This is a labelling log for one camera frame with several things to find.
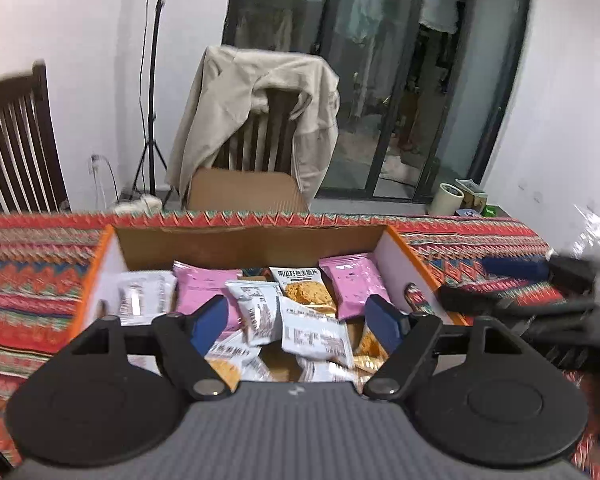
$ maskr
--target beige jacket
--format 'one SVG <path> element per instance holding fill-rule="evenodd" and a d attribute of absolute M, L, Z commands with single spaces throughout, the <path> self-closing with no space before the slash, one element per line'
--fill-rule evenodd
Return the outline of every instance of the beige jacket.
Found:
<path fill-rule="evenodd" d="M 263 111 L 265 89 L 299 91 L 291 118 L 291 172 L 309 204 L 322 183 L 338 138 L 338 77 L 321 57 L 265 50 L 210 46 L 200 62 L 167 169 L 167 183 L 184 200 L 191 177 L 210 168 L 222 144 L 247 120 Z"/>

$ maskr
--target glass sliding door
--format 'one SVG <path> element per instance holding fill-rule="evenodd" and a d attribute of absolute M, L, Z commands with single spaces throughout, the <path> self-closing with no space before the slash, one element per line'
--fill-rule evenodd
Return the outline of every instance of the glass sliding door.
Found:
<path fill-rule="evenodd" d="M 316 54 L 327 0 L 229 0 L 222 42 Z"/>
<path fill-rule="evenodd" d="M 529 0 L 229 0 L 223 43 L 322 56 L 338 141 L 319 194 L 428 202 L 479 182 L 516 73 Z"/>
<path fill-rule="evenodd" d="M 395 123 L 420 1 L 330 0 L 320 55 L 340 77 L 339 136 L 322 195 L 373 195 L 376 153 Z"/>
<path fill-rule="evenodd" d="M 440 183 L 480 182 L 509 99 L 529 0 L 469 0 L 451 95 L 416 190 L 426 202 Z"/>

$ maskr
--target patterned red tablecloth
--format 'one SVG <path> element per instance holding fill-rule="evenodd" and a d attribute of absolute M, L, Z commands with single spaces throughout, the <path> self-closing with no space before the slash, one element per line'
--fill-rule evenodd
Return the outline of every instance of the patterned red tablecloth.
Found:
<path fill-rule="evenodd" d="M 487 279 L 486 254 L 538 255 L 548 249 L 531 229 L 510 218 L 341 216 L 333 214 L 172 213 L 153 217 L 0 215 L 0 448 L 19 461 L 2 421 L 8 397 L 67 340 L 82 279 L 107 225 L 136 227 L 347 226 L 390 224 L 440 282 L 475 282 L 515 294 L 525 303 L 559 298 L 546 284 Z M 577 462 L 587 464 L 586 450 Z"/>

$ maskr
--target white wall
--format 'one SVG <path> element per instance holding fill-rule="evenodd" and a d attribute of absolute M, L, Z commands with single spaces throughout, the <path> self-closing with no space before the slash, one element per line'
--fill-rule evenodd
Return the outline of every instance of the white wall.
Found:
<path fill-rule="evenodd" d="M 522 63 L 483 179 L 490 202 L 556 248 L 572 204 L 600 215 L 600 0 L 532 0 Z"/>
<path fill-rule="evenodd" d="M 45 60 L 58 155 L 73 210 L 95 205 L 91 153 L 109 158 L 118 188 L 133 179 L 143 145 L 138 73 L 144 1 L 0 0 L 0 75 Z M 156 68 L 155 135 L 167 159 L 203 49 L 221 39 L 227 1 L 166 0 Z M 154 7 L 151 0 L 145 111 Z M 100 177 L 111 202 L 106 168 Z M 160 168 L 157 183 L 163 181 Z"/>
<path fill-rule="evenodd" d="M 138 74 L 144 29 L 146 0 L 123 0 L 114 66 L 117 108 L 121 111 L 118 130 L 120 171 L 130 185 L 142 152 L 142 123 L 138 105 Z M 205 47 L 219 44 L 228 0 L 164 0 L 160 18 L 155 69 L 155 139 L 165 160 L 171 147 L 189 89 Z M 143 70 L 142 101 L 147 114 L 147 85 L 152 27 L 156 0 L 150 1 L 146 55 Z M 158 157 L 156 183 L 164 185 L 164 170 Z M 148 189 L 148 164 L 145 164 Z"/>

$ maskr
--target gray textured surface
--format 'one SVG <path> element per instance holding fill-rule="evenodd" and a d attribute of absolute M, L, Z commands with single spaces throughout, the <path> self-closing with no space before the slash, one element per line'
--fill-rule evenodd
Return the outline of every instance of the gray textured surface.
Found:
<path fill-rule="evenodd" d="M 349 383 L 242 383 L 194 404 L 160 446 L 93 470 L 26 461 L 9 480 L 585 479 L 567 462 L 499 472 L 427 444 L 400 407 L 360 397 Z"/>

